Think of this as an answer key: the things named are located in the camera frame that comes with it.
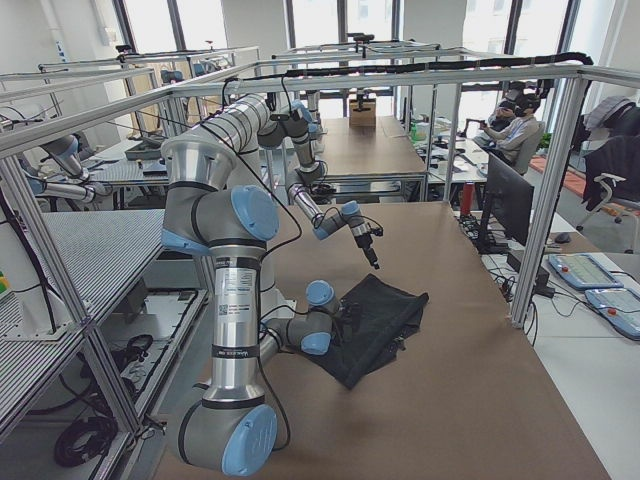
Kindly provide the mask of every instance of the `beige shirt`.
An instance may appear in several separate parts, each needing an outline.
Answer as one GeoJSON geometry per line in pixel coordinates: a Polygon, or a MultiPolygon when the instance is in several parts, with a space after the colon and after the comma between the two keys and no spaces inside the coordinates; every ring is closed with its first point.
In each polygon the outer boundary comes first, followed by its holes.
{"type": "Polygon", "coordinates": [[[539,124],[536,117],[528,115],[522,118],[516,118],[509,124],[507,128],[500,132],[496,132],[491,128],[485,130],[485,133],[496,141],[496,147],[504,153],[504,156],[515,162],[520,153],[522,142],[538,131],[539,124]]]}

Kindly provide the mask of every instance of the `red cylinder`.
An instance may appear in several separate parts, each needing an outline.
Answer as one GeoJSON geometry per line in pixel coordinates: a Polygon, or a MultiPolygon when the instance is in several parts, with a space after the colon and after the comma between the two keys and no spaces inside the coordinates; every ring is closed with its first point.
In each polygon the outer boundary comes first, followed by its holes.
{"type": "Polygon", "coordinates": [[[471,213],[471,202],[473,202],[473,182],[467,182],[462,187],[461,215],[469,215],[471,213]]]}

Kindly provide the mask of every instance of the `chair backrest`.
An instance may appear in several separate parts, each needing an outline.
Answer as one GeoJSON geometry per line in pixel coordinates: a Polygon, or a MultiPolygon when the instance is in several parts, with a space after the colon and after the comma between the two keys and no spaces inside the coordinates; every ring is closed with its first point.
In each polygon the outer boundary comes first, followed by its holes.
{"type": "Polygon", "coordinates": [[[545,123],[538,122],[538,131],[522,142],[518,158],[513,163],[513,169],[520,175],[527,173],[529,168],[529,162],[533,157],[533,154],[538,150],[538,145],[544,134],[545,123]]]}

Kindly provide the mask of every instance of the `folded black garment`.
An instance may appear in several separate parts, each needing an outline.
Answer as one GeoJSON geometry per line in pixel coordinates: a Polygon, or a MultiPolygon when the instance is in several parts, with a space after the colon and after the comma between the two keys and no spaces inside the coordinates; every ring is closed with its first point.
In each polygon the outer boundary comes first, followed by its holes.
{"type": "Polygon", "coordinates": [[[404,339],[420,328],[429,295],[416,297],[369,274],[342,301],[360,306],[359,326],[349,339],[334,332],[325,355],[307,358],[352,389],[364,375],[393,361],[398,349],[404,349],[404,339]]]}

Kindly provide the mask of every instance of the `black power adapter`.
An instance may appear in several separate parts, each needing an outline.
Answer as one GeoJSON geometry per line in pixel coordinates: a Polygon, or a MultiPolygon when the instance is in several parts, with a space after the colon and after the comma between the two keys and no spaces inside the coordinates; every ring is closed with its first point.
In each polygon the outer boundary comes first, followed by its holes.
{"type": "MultiPolygon", "coordinates": [[[[516,272],[520,272],[520,265],[522,264],[522,256],[524,251],[511,250],[507,255],[507,263],[516,272]]],[[[536,274],[536,285],[533,292],[536,295],[542,295],[543,297],[553,298],[556,293],[555,288],[547,286],[549,282],[549,272],[541,265],[538,267],[538,273],[536,274]]]]}

